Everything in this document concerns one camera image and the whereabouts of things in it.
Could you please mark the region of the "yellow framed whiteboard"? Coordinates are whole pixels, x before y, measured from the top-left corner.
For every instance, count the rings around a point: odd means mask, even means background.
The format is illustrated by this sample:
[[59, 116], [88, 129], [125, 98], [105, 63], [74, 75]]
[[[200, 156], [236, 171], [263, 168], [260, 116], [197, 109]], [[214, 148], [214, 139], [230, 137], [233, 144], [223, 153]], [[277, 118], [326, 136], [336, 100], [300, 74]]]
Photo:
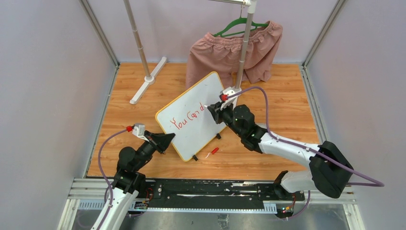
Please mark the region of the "yellow framed whiteboard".
[[214, 71], [155, 114], [165, 133], [175, 133], [172, 145], [183, 161], [189, 161], [226, 128], [216, 124], [204, 105], [220, 101], [222, 88]]

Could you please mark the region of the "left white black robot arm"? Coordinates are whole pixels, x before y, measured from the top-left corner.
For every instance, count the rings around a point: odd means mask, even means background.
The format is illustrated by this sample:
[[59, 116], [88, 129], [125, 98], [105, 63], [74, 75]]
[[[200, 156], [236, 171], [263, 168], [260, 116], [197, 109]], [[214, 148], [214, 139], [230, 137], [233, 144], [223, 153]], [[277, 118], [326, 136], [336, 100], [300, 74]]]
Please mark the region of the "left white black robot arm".
[[146, 176], [139, 172], [153, 154], [163, 154], [175, 138], [174, 133], [151, 133], [145, 131], [146, 139], [138, 149], [124, 147], [119, 152], [119, 160], [113, 181], [107, 183], [105, 204], [97, 220], [92, 226], [93, 230], [118, 230], [135, 198], [146, 194]]

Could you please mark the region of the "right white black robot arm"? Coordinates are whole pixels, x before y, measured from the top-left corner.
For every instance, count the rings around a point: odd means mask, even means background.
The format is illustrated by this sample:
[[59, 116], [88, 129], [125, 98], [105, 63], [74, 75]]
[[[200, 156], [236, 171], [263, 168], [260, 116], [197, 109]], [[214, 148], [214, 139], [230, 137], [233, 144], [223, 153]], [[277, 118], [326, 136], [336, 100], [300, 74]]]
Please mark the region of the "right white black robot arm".
[[294, 161], [306, 170], [299, 172], [282, 171], [273, 182], [273, 193], [279, 200], [289, 199], [294, 193], [318, 190], [330, 198], [339, 198], [347, 185], [353, 167], [329, 141], [321, 145], [284, 139], [268, 132], [266, 125], [255, 122], [255, 116], [246, 105], [222, 107], [221, 102], [207, 106], [217, 124], [224, 123], [250, 151], [271, 154]]

